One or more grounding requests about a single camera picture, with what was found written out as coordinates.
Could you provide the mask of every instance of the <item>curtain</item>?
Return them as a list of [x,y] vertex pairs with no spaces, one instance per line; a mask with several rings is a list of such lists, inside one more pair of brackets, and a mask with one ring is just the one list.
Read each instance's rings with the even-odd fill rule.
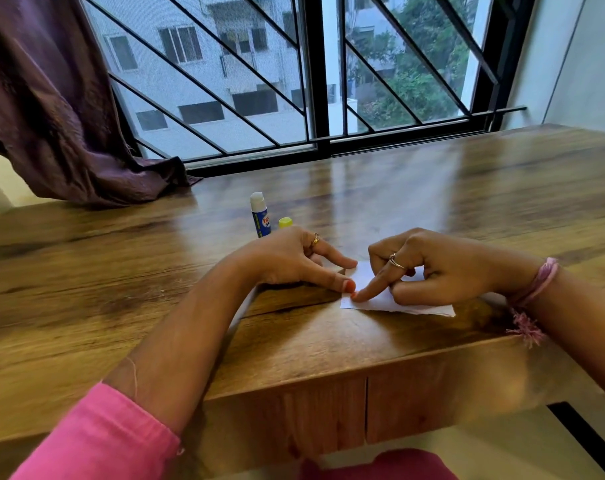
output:
[[76,203],[121,207],[196,182],[178,157],[131,155],[79,0],[0,0],[0,153],[37,196]]

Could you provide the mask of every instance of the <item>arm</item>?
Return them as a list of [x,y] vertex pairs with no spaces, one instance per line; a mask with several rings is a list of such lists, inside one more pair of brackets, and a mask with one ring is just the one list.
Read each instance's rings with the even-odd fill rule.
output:
[[355,284],[315,264],[354,267],[314,234],[290,227],[251,242],[209,271],[88,396],[13,478],[156,479],[175,456],[202,398],[235,312],[258,283],[312,282],[338,292]]
[[[543,259],[424,229],[388,237],[369,248],[376,274],[352,299],[365,301],[391,287],[401,305],[446,305],[483,293],[511,296],[534,279]],[[400,282],[405,269],[425,266],[425,281]],[[529,304],[528,313],[605,391],[605,292],[560,269]]]

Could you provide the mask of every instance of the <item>bracelet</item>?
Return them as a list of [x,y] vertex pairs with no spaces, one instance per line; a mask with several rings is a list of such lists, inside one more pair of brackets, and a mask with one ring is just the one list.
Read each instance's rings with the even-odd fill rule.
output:
[[514,325],[516,325],[517,328],[514,330],[507,330],[507,333],[521,335],[529,348],[534,344],[540,345],[545,334],[538,327],[536,320],[532,320],[532,318],[527,315],[524,307],[548,286],[554,279],[559,267],[560,265],[555,258],[547,258],[545,264],[540,266],[538,274],[536,274],[536,277],[531,284],[508,299],[509,309],[514,316]]

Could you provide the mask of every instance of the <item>paper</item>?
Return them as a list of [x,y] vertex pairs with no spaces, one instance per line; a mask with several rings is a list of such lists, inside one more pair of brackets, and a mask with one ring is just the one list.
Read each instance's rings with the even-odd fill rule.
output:
[[[423,275],[424,268],[422,266],[416,268],[414,276],[403,276],[403,281],[421,281],[425,279]],[[373,279],[373,271],[369,261],[360,261],[354,269],[347,269],[346,275],[355,281],[355,288],[361,290],[369,284]],[[453,311],[453,306],[426,306],[426,305],[399,305],[393,300],[391,291],[387,288],[378,296],[371,298],[364,303],[354,303],[351,301],[349,293],[345,293],[340,300],[340,308],[354,308],[356,310],[382,310],[385,312],[403,312],[414,315],[444,315],[445,317],[454,317],[456,314]]]

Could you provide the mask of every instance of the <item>sleeve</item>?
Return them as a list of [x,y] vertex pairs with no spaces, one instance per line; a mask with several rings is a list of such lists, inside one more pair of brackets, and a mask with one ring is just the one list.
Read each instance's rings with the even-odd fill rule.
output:
[[99,383],[19,466],[11,480],[157,480],[180,439],[163,423]]

